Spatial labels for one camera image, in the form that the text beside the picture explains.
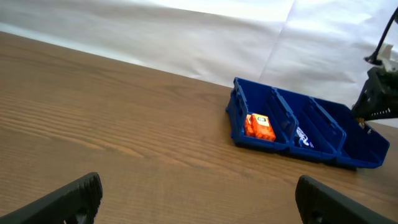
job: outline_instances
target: white sheet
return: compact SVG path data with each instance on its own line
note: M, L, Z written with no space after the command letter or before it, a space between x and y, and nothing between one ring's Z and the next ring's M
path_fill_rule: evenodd
M0 30L221 85L237 76L351 106L371 67L363 57L397 5L0 0ZM398 44L397 37L394 24L387 41Z

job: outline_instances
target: blue bin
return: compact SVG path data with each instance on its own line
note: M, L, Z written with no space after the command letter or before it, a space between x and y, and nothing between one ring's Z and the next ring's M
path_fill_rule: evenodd
M345 105L242 78L234 79L226 110L231 137L239 146L364 168L381 166L389 148L389 142L370 126L360 127ZM268 116L276 135L274 142L244 135L246 115L252 113ZM294 141L297 127L304 131L314 148L301 147Z

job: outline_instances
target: brown wooden surface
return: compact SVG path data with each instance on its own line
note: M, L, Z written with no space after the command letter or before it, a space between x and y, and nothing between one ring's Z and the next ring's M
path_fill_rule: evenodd
M398 131L356 172L235 147L229 88L0 33L0 215L90 171L96 223L300 223L308 174L398 221Z

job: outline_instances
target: wood grain tabletop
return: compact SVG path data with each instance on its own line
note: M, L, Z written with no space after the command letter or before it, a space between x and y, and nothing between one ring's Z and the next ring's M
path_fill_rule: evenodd
M231 89L0 33L0 216L95 171L96 223L301 223L308 174L398 221L398 130L382 167L234 146Z

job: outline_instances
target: robotic end effector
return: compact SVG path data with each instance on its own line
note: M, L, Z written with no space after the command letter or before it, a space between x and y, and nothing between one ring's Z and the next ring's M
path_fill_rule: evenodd
M368 71L369 78L351 110L352 117L360 123L398 118L398 61L390 59L392 45L383 44L394 21L398 23L398 8L391 16L376 50L365 58L375 67Z

